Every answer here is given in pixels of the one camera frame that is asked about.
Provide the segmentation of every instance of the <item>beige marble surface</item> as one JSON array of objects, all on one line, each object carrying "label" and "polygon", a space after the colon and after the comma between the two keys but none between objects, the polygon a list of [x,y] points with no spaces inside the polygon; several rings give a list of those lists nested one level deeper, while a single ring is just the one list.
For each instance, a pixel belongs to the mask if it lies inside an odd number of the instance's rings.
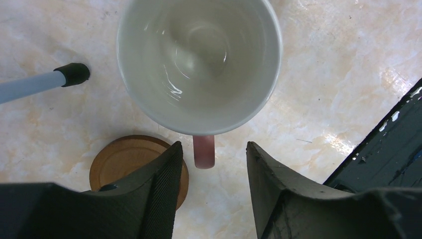
[{"label": "beige marble surface", "polygon": [[0,105],[0,182],[89,189],[95,155],[129,134],[180,140],[190,173],[174,238],[256,238],[247,141],[323,182],[422,76],[418,0],[272,0],[284,38],[279,83],[244,126],[216,137],[216,166],[194,167],[191,137],[150,120],[120,78],[115,39],[127,0],[0,1],[0,82],[72,61],[91,79]]}]

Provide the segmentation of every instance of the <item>round wooden board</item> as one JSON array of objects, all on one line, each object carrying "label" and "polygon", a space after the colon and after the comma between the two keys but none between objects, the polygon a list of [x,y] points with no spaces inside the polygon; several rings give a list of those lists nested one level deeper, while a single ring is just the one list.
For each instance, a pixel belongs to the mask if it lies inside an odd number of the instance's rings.
[{"label": "round wooden board", "polygon": [[[160,139],[145,136],[125,136],[111,142],[95,157],[90,169],[92,191],[110,184],[160,156],[170,145]],[[185,161],[182,162],[179,195],[176,210],[188,194],[189,173]]]}]

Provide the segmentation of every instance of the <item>black pole tip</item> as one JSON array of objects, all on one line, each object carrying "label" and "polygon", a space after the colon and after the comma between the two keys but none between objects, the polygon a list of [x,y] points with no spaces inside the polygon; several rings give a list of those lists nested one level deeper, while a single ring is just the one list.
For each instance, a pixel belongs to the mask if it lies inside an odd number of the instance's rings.
[{"label": "black pole tip", "polygon": [[90,70],[82,63],[70,63],[68,65],[54,69],[60,71],[66,78],[66,84],[62,87],[79,85],[88,80],[90,77]]}]

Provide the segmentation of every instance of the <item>white paint chip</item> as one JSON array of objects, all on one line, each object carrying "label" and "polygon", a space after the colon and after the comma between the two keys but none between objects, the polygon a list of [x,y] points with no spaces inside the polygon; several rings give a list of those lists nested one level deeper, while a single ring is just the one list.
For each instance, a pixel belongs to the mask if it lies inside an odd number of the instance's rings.
[{"label": "white paint chip", "polygon": [[385,126],[387,126],[387,122],[388,121],[385,121],[383,126],[381,126],[381,128],[379,129],[380,132],[382,132],[385,129]]},{"label": "white paint chip", "polygon": [[395,112],[395,113],[391,116],[391,119],[393,120],[393,122],[397,120],[397,118],[399,117],[399,114],[400,114],[400,111],[396,111],[396,112]]},{"label": "white paint chip", "polygon": [[419,94],[422,90],[422,86],[417,88],[415,91],[413,91],[413,93],[410,95],[410,98],[412,98],[413,96]]}]

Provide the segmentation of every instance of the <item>brown handle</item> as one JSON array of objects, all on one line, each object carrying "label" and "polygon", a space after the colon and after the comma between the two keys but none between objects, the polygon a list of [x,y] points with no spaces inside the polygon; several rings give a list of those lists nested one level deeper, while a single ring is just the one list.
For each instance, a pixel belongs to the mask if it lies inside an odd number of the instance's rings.
[{"label": "brown handle", "polygon": [[214,135],[193,136],[195,166],[200,169],[214,167],[215,148]]}]

